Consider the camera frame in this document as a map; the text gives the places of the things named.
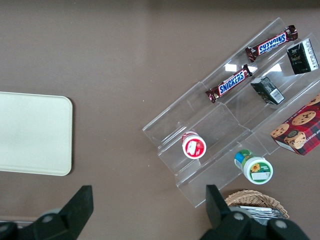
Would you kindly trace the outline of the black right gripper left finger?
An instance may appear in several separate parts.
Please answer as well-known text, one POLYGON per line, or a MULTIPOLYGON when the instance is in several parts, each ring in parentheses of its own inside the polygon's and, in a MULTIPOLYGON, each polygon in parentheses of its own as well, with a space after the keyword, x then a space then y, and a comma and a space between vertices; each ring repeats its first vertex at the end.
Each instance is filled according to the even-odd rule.
POLYGON ((13 221, 0 224, 2 240, 76 240, 94 211, 93 188, 83 185, 57 213, 47 213, 21 229, 13 221))

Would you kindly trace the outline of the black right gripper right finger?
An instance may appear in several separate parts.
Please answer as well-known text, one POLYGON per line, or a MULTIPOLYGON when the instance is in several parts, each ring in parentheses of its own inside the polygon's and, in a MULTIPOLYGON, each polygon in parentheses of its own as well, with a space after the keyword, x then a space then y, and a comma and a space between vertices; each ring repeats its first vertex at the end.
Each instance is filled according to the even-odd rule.
POLYGON ((274 218, 267 225, 241 211, 231 211, 216 185, 206 186, 206 213, 211 223, 202 240, 308 240, 293 221, 274 218))

